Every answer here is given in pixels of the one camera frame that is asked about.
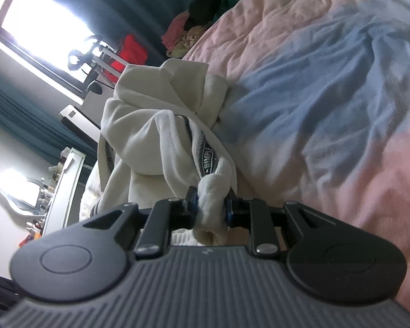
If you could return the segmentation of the pile of clothes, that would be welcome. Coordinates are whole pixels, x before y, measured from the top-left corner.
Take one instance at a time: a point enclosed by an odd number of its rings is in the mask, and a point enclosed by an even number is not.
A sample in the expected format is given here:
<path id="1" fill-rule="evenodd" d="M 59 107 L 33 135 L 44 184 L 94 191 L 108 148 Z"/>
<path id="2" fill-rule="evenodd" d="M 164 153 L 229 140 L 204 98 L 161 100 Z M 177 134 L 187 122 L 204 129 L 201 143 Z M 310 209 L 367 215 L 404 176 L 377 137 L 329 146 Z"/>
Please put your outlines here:
<path id="1" fill-rule="evenodd" d="M 170 23 L 161 41 L 170 58 L 183 58 L 201 36 L 240 0 L 192 0 Z"/>

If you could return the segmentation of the bright window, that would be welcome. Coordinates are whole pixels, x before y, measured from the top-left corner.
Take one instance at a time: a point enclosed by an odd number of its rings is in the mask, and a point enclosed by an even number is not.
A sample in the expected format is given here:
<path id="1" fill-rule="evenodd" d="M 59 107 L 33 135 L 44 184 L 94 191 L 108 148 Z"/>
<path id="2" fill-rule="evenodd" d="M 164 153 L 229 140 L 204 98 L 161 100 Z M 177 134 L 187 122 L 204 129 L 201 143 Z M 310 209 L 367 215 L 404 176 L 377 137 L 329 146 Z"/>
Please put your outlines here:
<path id="1" fill-rule="evenodd" d="M 70 72 L 68 56 L 94 35 L 86 23 L 54 0 L 0 0 L 0 43 L 42 75 L 80 98 L 92 72 Z"/>

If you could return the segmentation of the pink and blue bedspread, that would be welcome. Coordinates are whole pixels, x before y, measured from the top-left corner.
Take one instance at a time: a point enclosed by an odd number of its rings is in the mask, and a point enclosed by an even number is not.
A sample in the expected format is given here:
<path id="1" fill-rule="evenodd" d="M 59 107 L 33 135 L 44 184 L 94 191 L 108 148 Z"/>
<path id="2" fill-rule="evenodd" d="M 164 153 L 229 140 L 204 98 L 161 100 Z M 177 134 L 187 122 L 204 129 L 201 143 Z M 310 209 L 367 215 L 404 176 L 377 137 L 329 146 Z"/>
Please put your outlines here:
<path id="1" fill-rule="evenodd" d="M 393 242 L 410 311 L 410 0 L 240 0 L 187 53 L 230 83 L 238 191 Z"/>

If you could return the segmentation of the dark teal curtain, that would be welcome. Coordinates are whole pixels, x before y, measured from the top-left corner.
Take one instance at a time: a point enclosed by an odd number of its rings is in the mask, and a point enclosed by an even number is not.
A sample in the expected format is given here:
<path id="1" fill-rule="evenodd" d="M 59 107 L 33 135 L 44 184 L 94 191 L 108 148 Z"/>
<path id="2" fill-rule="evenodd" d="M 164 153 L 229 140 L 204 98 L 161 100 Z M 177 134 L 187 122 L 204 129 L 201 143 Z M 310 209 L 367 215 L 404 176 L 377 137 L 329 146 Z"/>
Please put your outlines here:
<path id="1" fill-rule="evenodd" d="M 169 23 L 186 10 L 192 0 L 54 0 L 76 13 L 108 43 L 117 43 L 128 34 L 148 51 L 150 65 L 164 58 L 160 37 Z M 0 126 L 19 142 L 49 163 L 55 162 L 64 147 L 77 147 L 95 162 L 96 151 L 65 128 L 12 86 L 0 73 Z"/>

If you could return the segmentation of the white dressing table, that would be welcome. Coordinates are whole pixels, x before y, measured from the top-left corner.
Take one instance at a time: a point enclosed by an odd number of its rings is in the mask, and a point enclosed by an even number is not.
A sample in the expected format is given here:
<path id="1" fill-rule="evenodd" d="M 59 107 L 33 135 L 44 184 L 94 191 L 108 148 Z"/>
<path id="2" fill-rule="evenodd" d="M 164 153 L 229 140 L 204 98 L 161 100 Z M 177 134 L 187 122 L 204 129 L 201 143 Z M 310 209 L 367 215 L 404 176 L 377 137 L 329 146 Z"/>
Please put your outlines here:
<path id="1" fill-rule="evenodd" d="M 19 247 L 44 235 L 65 228 L 69 222 L 85 155 L 75 148 L 66 148 L 64 159 L 52 167 L 52 184 L 26 179 L 23 192 L 16 198 L 22 215 L 31 217 L 26 223 L 28 235 Z"/>

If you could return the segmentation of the vanity mirror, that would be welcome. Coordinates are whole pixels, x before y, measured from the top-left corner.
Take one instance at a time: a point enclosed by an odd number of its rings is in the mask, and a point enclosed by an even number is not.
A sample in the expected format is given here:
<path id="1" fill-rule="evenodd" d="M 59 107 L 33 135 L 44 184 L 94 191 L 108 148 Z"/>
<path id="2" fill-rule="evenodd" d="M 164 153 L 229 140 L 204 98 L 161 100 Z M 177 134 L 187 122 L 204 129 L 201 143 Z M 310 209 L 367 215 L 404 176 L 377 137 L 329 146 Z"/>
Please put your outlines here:
<path id="1" fill-rule="evenodd" d="M 39 180 L 16 172 L 1 178 L 0 194 L 17 215 L 39 218 L 43 216 L 40 208 L 41 187 Z"/>

